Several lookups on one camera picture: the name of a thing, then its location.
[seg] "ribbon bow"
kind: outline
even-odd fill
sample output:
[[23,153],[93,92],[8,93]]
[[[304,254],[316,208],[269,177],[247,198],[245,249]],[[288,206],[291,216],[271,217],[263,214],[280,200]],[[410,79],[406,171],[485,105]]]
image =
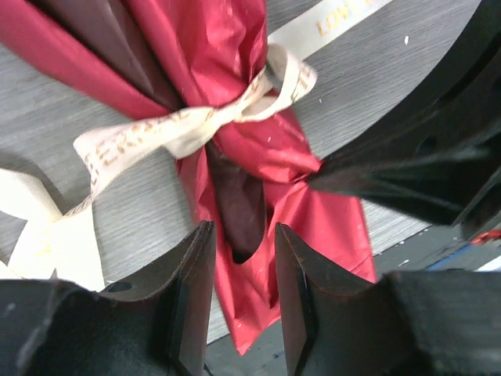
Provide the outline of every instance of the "ribbon bow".
[[123,171],[159,147],[186,157],[207,143],[224,125],[262,121],[308,94],[316,72],[277,44],[269,45],[267,61],[283,82],[278,96],[266,95],[273,85],[265,69],[234,102],[220,107],[190,107],[164,117],[97,128],[74,141],[74,149],[90,173],[90,194],[62,215],[40,180],[0,170],[0,211],[27,220],[8,266],[0,277],[72,280],[89,290],[104,288],[103,271],[92,217],[92,202]]

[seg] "gift bag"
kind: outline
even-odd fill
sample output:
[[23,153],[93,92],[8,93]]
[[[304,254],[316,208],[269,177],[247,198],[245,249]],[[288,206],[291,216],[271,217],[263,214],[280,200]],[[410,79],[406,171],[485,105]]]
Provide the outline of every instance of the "gift bag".
[[[264,0],[75,4],[3,0],[0,42],[40,71],[132,118],[178,109],[169,80],[188,107],[225,106],[242,96],[265,66]],[[82,18],[107,28],[123,57],[118,59],[119,52],[108,49]],[[124,18],[132,21],[119,22]],[[129,40],[142,47],[133,48]],[[121,67],[123,59],[130,59],[134,74]],[[154,62],[150,68],[161,67],[168,78],[162,89],[138,80],[151,72],[143,60]],[[157,82],[153,73],[148,77]],[[194,222],[217,224],[214,284],[240,353],[280,317],[277,223],[291,226],[346,270],[375,279],[360,203],[310,190],[305,177],[319,167],[291,109],[263,121],[229,123],[205,147],[178,161]]]

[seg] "blue line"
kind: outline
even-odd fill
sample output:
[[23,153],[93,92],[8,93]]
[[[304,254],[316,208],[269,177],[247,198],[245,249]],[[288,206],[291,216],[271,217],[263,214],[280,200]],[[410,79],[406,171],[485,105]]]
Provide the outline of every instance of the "blue line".
[[447,256],[443,260],[440,260],[440,261],[436,262],[435,264],[428,266],[426,268],[426,270],[438,270],[438,269],[442,268],[448,262],[455,259],[456,257],[461,256],[463,253],[469,251],[472,247],[473,246],[471,244],[468,244],[466,247],[461,248],[460,250],[456,251],[452,255]]

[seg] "red object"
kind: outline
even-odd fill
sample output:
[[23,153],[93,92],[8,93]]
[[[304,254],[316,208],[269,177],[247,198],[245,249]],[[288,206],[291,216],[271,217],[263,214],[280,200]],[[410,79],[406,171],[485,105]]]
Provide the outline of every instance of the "red object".
[[486,233],[481,233],[477,237],[475,237],[471,243],[474,245],[483,245],[491,240],[499,240],[501,239],[501,230],[491,230]]
[[[239,96],[265,64],[264,0],[124,0],[187,105],[221,106]],[[0,1],[0,41],[39,70],[133,118],[167,112],[137,92],[85,47],[24,0]],[[318,171],[291,110],[267,121],[229,124],[214,138],[221,151],[264,181],[268,222],[260,247],[237,265],[222,231],[205,149],[178,162],[195,222],[216,221],[215,286],[240,353],[280,317],[275,224],[285,223],[312,248],[375,281],[359,200],[312,191]]]

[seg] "gray tabletop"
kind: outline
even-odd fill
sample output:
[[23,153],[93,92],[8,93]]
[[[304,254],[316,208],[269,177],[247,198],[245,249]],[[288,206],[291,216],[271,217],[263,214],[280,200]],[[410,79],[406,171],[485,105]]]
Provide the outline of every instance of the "gray tabletop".
[[[296,111],[314,152],[327,155],[409,94],[443,57],[478,3],[394,0],[333,42],[336,61],[312,56],[308,62],[323,66],[326,79]],[[269,12],[284,17],[293,10],[269,4]],[[319,99],[325,98],[334,105],[323,106]],[[332,121],[318,122],[308,115],[311,112]],[[0,46],[0,167],[41,179],[62,212],[88,194],[88,173],[73,150],[74,139],[88,129],[126,121],[109,107],[39,74]],[[364,207],[375,253],[426,226],[373,204]],[[94,212],[108,281],[154,260],[193,228],[174,160],[163,150],[117,178],[97,200]],[[0,225],[0,259],[6,262],[24,223],[0,213]],[[215,302],[209,340],[226,332]]]

